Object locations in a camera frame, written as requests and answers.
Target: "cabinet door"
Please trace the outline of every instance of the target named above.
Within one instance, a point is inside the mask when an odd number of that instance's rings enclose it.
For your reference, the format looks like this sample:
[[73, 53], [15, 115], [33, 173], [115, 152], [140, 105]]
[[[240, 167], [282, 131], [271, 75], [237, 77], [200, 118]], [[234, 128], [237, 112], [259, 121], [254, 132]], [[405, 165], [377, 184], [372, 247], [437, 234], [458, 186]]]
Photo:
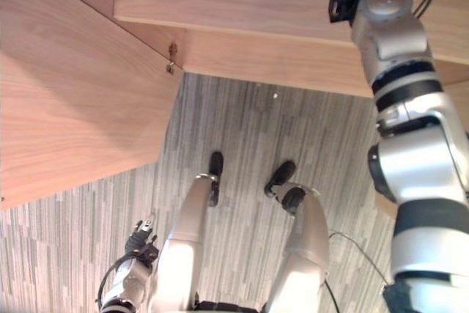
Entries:
[[182, 71], [80, 0], [1, 0], [2, 208], [158, 157]]

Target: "metal hinge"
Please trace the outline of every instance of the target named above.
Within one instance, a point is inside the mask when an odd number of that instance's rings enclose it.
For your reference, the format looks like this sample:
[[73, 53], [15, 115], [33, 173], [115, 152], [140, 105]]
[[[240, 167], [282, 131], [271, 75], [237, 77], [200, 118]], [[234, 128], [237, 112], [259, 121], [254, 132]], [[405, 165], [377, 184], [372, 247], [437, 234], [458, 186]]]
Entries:
[[174, 65], [176, 64], [176, 55], [177, 55], [177, 44], [171, 43], [168, 48], [169, 53], [169, 63], [166, 66], [166, 72], [173, 74]]

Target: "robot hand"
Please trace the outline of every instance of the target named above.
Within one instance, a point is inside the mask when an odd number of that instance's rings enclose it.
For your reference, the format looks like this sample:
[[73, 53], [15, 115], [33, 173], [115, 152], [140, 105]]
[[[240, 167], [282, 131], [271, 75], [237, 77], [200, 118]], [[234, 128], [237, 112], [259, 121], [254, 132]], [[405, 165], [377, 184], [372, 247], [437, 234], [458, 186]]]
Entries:
[[[140, 220], [135, 225], [125, 243], [125, 254], [106, 272], [96, 300], [100, 313], [134, 313], [139, 309], [152, 275], [152, 263], [158, 258], [158, 250], [153, 245], [156, 235], [147, 243], [154, 221], [155, 215], [150, 214], [147, 220]], [[113, 270], [116, 270], [116, 276], [112, 288], [101, 301], [104, 285]]]

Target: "gray striped carpet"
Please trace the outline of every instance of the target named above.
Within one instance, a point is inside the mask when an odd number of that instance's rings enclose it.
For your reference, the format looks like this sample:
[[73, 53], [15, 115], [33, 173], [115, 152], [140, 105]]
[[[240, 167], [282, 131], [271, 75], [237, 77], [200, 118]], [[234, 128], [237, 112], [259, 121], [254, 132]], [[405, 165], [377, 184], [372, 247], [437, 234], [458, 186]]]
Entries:
[[[298, 166], [292, 180], [321, 192], [331, 231], [356, 239], [388, 276], [394, 222], [374, 207], [366, 166], [374, 117], [364, 98], [186, 75], [157, 163], [1, 213], [0, 311], [96, 312], [101, 277], [134, 223], [155, 209], [161, 247], [213, 150], [225, 168], [208, 213], [202, 299], [266, 301], [292, 219], [262, 189], [288, 158]], [[351, 242], [330, 241], [341, 312], [386, 312], [371, 265]], [[326, 290], [320, 312], [335, 312]]]

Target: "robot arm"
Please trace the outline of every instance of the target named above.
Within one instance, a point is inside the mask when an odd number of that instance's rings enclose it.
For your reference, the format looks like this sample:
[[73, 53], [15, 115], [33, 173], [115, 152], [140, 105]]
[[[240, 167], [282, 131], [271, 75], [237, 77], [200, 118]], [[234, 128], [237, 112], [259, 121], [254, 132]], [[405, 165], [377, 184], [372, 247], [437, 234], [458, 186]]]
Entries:
[[[125, 244], [125, 255], [106, 272], [97, 293], [100, 313], [136, 313], [139, 310], [152, 274], [152, 263], [158, 258], [158, 250], [153, 246], [156, 235], [147, 243], [154, 221], [155, 216], [151, 214], [147, 220], [137, 223]], [[112, 287], [102, 299], [106, 279], [112, 270], [116, 271]]]
[[399, 206], [392, 312], [469, 312], [469, 143], [412, 0], [331, 0], [348, 20], [378, 109], [375, 188]]

